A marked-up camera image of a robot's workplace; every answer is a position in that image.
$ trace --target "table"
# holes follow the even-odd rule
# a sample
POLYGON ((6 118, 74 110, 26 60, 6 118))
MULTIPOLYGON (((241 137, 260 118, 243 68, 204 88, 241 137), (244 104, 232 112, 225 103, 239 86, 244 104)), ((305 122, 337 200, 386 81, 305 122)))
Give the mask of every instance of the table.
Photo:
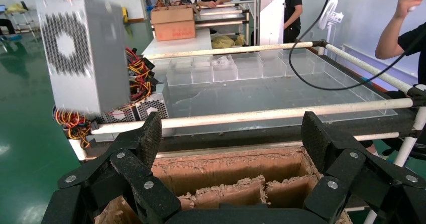
POLYGON ((142 54, 153 55, 153 54, 175 53, 175 52, 184 52, 184 51, 187 51, 188 49, 191 49, 194 51, 211 50, 210 29, 209 28, 197 29, 196 37, 191 39, 159 42, 157 41, 156 38, 154 38, 142 54))

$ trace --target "black cable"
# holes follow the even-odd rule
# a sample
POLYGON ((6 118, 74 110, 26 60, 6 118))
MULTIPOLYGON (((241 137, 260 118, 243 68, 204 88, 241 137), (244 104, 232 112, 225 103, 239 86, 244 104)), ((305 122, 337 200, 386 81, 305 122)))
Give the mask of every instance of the black cable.
MULTIPOLYGON (((321 11, 321 14, 318 16, 318 18, 315 20, 315 22, 302 34, 302 36, 298 39, 299 41, 318 23, 318 21, 320 20, 321 16, 323 15, 326 7, 327 7, 327 3, 329 2, 329 0, 326 0, 326 3, 324 4, 323 10, 321 11)), ((293 72, 296 74, 296 76, 302 80, 302 82, 306 83, 307 85, 314 87, 316 89, 320 89, 320 90, 327 90, 327 91, 341 91, 341 90, 348 90, 354 87, 358 87, 361 85, 364 85, 366 83, 371 82, 372 80, 378 78, 379 76, 381 76, 383 73, 387 72, 389 69, 391 69, 393 66, 395 66, 405 55, 407 52, 410 52, 415 46, 416 44, 423 38, 426 36, 426 30, 424 30, 412 43, 411 45, 404 51, 404 53, 401 54, 401 56, 399 56, 392 64, 390 64, 388 67, 386 67, 383 71, 381 71, 379 74, 363 81, 360 82, 356 85, 350 86, 350 87, 340 87, 340 88, 326 88, 326 87, 319 87, 319 86, 315 86, 311 83, 309 83, 308 81, 306 81, 297 71, 296 69, 294 69, 293 64, 291 63, 291 55, 293 53, 293 50, 296 48, 297 42, 294 43, 293 47, 290 50, 290 54, 288 55, 288 61, 290 64, 291 69, 293 70, 293 72)))

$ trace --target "cardboard box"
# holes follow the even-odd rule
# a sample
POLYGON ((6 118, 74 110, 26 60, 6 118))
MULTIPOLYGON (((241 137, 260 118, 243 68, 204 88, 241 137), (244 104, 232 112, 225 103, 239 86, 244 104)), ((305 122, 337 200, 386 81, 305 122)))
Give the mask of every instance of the cardboard box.
MULTIPOLYGON (((302 147, 157 158, 154 176, 178 196, 182 209, 221 203, 302 208, 321 175, 302 147)), ((346 212, 339 224, 351 224, 346 212)))
POLYGON ((194 5, 159 7, 151 12, 157 41, 195 38, 194 5))

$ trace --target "yellow cloth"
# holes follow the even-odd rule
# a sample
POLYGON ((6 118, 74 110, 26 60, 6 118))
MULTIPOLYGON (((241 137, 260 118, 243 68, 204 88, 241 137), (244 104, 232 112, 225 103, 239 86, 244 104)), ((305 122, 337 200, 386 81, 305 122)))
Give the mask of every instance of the yellow cloth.
POLYGON ((235 46, 235 42, 228 36, 221 36, 213 38, 211 46, 213 47, 213 49, 231 48, 235 46))
POLYGON ((235 45, 243 46, 244 45, 244 35, 239 35, 235 40, 235 45))
POLYGON ((20 3, 16 3, 8 6, 8 10, 5 11, 6 14, 14 13, 14 12, 26 12, 27 10, 22 7, 20 3))

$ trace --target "yellow object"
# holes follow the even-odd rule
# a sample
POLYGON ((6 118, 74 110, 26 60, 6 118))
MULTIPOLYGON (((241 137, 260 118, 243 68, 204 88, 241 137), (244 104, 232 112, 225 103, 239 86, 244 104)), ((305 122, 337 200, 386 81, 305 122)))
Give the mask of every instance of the yellow object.
POLYGON ((127 14, 127 9, 123 7, 122 10, 123 10, 123 22, 127 23, 129 21, 129 15, 127 14))
POLYGON ((213 49, 231 48, 233 46, 235 46, 235 42, 228 36, 215 37, 211 43, 213 49))
POLYGON ((237 39, 235 40, 235 45, 237 45, 237 46, 243 46, 244 42, 245 42, 244 35, 239 35, 237 37, 237 39))
POLYGON ((15 13, 15 12, 26 12, 26 11, 27 10, 22 7, 22 4, 16 3, 16 4, 8 6, 8 10, 6 11, 6 14, 15 13))

